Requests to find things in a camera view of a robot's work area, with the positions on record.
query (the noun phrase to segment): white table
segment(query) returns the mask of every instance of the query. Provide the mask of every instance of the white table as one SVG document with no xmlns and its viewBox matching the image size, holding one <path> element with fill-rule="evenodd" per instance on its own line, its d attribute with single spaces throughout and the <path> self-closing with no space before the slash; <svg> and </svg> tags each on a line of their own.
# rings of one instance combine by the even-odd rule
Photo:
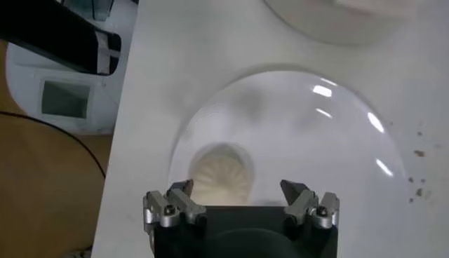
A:
<svg viewBox="0 0 449 258">
<path fill-rule="evenodd" d="M 386 41 L 344 47 L 297 33 L 260 0 L 141 1 L 93 257 L 151 256 L 142 196 L 168 186 L 180 125 L 228 83 L 269 69 L 322 74 L 374 108 L 414 181 L 402 257 L 447 257 L 448 11 L 449 1 L 432 1 Z"/>
</svg>

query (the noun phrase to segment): black cable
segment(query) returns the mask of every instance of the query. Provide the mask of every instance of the black cable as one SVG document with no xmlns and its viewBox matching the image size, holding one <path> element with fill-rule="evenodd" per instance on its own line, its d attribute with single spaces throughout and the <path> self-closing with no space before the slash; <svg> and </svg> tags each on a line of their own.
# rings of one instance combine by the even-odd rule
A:
<svg viewBox="0 0 449 258">
<path fill-rule="evenodd" d="M 22 115 L 22 114 L 11 113 L 11 112 L 7 112 L 7 111 L 0 111 L 0 114 L 4 115 L 4 116 L 12 116 L 12 117 L 16 117 L 16 118 L 22 118 L 22 119 L 25 119 L 25 120 L 29 120 L 29 121 L 33 121 L 33 122 L 40 123 L 40 124 L 43 124 L 43 125 L 47 125 L 47 126 L 53 128 L 53 129 L 56 129 L 56 130 L 62 132 L 63 134 L 69 136 L 70 138 L 72 138 L 73 140 L 78 142 L 89 153 L 89 155 L 91 155 L 92 159 L 95 161 L 95 163 L 97 164 L 98 168 L 100 169 L 101 175 L 103 176 L 103 178 L 106 178 L 105 171 L 101 167 L 100 162 L 98 161 L 97 157 L 95 157 L 95 155 L 92 153 L 92 151 L 80 139 L 78 139 L 75 135 L 67 132 L 66 130 L 64 130 L 62 128 L 57 127 L 56 125 L 52 125 L 51 123 L 47 123 L 45 121 L 39 120 L 39 119 L 31 117 L 31 116 L 25 116 L 25 115 Z"/>
<path fill-rule="evenodd" d="M 93 1 L 94 0 L 91 0 L 92 19 L 95 20 L 95 6 L 93 5 Z"/>
</svg>

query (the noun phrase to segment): wooden floor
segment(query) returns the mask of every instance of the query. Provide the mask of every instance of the wooden floor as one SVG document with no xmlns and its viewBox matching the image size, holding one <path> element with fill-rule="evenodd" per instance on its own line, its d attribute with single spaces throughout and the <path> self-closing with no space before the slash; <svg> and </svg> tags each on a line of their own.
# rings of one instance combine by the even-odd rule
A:
<svg viewBox="0 0 449 258">
<path fill-rule="evenodd" d="M 0 110 L 23 114 L 5 80 Z M 81 139 L 106 170 L 112 136 Z M 92 244 L 103 178 L 73 139 L 44 125 L 0 116 L 0 257 L 61 257 Z"/>
</svg>

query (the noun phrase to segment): white plate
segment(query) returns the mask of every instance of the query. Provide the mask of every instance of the white plate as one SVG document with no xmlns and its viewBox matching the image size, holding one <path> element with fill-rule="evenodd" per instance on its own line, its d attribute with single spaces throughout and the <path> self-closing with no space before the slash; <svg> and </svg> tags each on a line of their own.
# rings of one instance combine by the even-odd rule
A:
<svg viewBox="0 0 449 258">
<path fill-rule="evenodd" d="M 340 198 L 338 257 L 395 257 L 407 221 L 406 174 L 385 125 L 348 89 L 306 72 L 265 72 L 232 83 L 180 133 L 169 182 L 196 153 L 238 146 L 253 164 L 253 205 L 284 205 L 281 179 Z"/>
</svg>

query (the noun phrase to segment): small window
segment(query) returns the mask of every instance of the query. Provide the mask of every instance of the small window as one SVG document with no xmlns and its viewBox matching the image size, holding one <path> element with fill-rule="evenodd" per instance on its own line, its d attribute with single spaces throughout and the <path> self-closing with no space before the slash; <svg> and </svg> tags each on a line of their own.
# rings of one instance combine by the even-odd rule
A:
<svg viewBox="0 0 449 258">
<path fill-rule="evenodd" d="M 86 118 L 89 86 L 60 81 L 45 81 L 43 84 L 42 114 Z"/>
</svg>

